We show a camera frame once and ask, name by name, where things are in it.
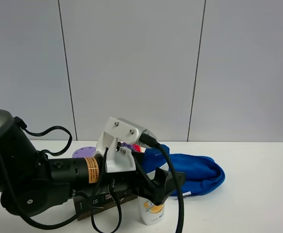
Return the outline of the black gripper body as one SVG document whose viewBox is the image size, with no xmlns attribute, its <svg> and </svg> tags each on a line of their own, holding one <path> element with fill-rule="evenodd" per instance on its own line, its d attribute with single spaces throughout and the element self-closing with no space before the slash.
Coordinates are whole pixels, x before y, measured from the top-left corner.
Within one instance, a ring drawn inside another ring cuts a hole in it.
<svg viewBox="0 0 283 233">
<path fill-rule="evenodd" d="M 102 161 L 100 194 L 127 191 L 136 195 L 138 194 L 139 188 L 156 188 L 156 184 L 146 175 L 145 170 L 142 168 L 145 155 L 133 155 L 133 164 L 136 165 L 136 170 L 134 171 L 108 173 L 107 159 L 108 156 L 105 155 Z"/>
</svg>

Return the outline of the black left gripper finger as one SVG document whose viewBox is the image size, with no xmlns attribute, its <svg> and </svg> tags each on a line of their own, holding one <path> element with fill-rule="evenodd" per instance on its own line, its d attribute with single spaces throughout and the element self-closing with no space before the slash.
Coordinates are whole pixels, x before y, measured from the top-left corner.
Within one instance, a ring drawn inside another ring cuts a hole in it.
<svg viewBox="0 0 283 233">
<path fill-rule="evenodd" d="M 180 186 L 184 185 L 185 177 L 186 177 L 185 173 L 176 172 L 176 178 Z M 173 193 L 177 191 L 171 171 L 166 171 L 164 169 L 157 167 L 155 170 L 153 182 L 165 189 L 172 189 Z"/>
</svg>

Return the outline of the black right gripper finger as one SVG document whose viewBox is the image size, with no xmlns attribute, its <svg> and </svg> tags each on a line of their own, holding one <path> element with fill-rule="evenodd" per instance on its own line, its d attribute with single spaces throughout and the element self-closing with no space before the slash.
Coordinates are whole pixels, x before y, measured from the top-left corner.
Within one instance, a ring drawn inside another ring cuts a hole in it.
<svg viewBox="0 0 283 233">
<path fill-rule="evenodd" d="M 137 196 L 151 201 L 153 204 L 164 204 L 166 199 L 173 193 L 172 189 L 154 188 L 146 189 L 139 188 Z"/>
</svg>

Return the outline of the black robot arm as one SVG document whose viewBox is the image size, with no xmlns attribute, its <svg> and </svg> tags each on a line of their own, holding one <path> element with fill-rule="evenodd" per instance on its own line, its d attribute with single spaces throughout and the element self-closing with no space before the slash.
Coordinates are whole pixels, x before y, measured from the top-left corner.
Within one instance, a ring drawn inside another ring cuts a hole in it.
<svg viewBox="0 0 283 233">
<path fill-rule="evenodd" d="M 120 140 L 162 149 L 149 131 L 124 120 L 111 120 L 92 156 L 63 158 L 67 151 L 37 150 L 28 139 L 25 122 L 0 109 L 0 194 L 13 215 L 32 217 L 82 197 L 128 191 L 162 204 L 185 181 L 182 172 L 156 168 L 150 178 L 141 166 L 145 154 L 119 145 Z"/>
</svg>

